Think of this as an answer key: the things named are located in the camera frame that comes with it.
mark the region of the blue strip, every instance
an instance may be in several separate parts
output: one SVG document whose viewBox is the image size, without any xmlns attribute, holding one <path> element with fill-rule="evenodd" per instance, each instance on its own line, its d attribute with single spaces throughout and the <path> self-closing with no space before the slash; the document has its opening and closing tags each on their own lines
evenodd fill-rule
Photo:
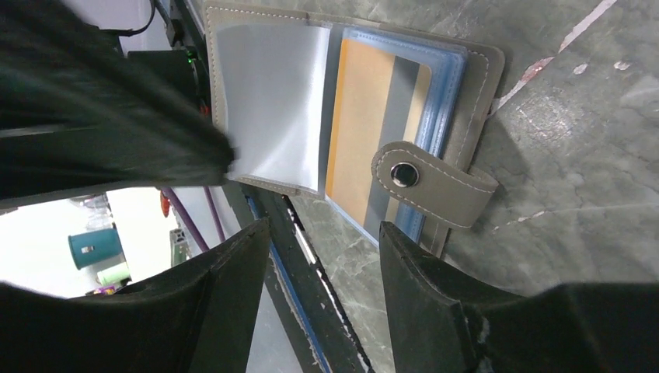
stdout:
<svg viewBox="0 0 659 373">
<path fill-rule="evenodd" d="M 254 215 L 254 218 L 256 219 L 260 218 L 259 214 L 257 213 L 256 205 L 254 204 L 252 198 L 247 197 L 247 203 L 249 204 L 249 208 L 252 210 L 252 214 Z M 281 262 L 281 258 L 279 257 L 277 248 L 274 247 L 274 244 L 272 242 L 270 242 L 270 253 L 272 253 L 272 257 L 274 258 L 274 264 L 277 266 L 277 269 L 281 273 L 281 277 L 284 279 L 284 285 L 288 289 L 288 292 L 291 294 L 291 298 L 293 299 L 293 304 L 295 305 L 295 311 L 298 314 L 300 320 L 302 321 L 302 325 L 304 326 L 305 331 L 309 336 L 309 339 L 311 340 L 311 344 L 314 351 L 316 352 L 316 356 L 318 356 L 318 359 L 320 360 L 319 361 L 320 366 L 323 368 L 323 371 L 325 373 L 330 373 L 332 370 L 330 369 L 330 365 L 327 363 L 327 359 L 325 359 L 323 348 L 320 346 L 320 343 L 318 342 L 318 338 L 316 338 L 316 334 L 313 332 L 313 328 L 311 327 L 309 318 L 307 318 L 305 310 L 302 308 L 302 303 L 300 303 L 300 299 L 298 298 L 298 295 L 295 293 L 295 289 L 293 288 L 291 279 L 288 277 L 288 273 L 284 269 L 284 264 Z"/>
</svg>

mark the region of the wallet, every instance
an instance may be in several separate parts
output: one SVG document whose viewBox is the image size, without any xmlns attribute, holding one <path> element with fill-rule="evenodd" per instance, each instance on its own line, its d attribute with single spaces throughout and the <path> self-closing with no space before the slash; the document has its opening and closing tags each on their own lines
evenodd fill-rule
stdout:
<svg viewBox="0 0 659 373">
<path fill-rule="evenodd" d="M 212 115 L 229 177 L 326 198 L 375 241 L 436 253 L 497 188 L 469 168 L 504 67 L 495 47 L 364 19 L 207 0 Z"/>
</svg>

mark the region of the black button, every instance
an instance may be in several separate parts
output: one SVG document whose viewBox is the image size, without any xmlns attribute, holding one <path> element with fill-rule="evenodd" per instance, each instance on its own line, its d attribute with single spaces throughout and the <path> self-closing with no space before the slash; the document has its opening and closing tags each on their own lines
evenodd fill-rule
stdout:
<svg viewBox="0 0 659 373">
<path fill-rule="evenodd" d="M 413 165 L 401 162 L 392 167 L 392 180 L 398 187 L 413 187 L 419 182 L 419 171 Z"/>
</svg>

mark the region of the marble surface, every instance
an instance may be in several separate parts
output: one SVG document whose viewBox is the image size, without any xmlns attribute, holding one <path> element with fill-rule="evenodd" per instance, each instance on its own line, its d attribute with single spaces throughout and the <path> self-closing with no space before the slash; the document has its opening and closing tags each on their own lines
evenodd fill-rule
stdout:
<svg viewBox="0 0 659 373">
<path fill-rule="evenodd" d="M 659 278 L 659 2 L 257 0 L 492 44 L 507 68 L 474 164 L 501 186 L 445 259 L 533 295 Z M 294 198 L 376 371 L 394 371 L 378 251 L 322 201 Z"/>
</svg>

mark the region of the leather strap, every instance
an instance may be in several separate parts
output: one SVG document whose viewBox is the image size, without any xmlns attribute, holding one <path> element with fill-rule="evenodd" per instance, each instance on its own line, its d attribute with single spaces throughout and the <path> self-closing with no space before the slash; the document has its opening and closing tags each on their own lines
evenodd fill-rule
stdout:
<svg viewBox="0 0 659 373">
<path fill-rule="evenodd" d="M 394 183 L 391 170 L 400 163 L 417 169 L 418 181 L 413 186 Z M 371 173 L 392 197 L 457 229 L 473 225 L 498 186 L 477 168 L 464 173 L 405 141 L 383 146 L 373 158 Z"/>
</svg>

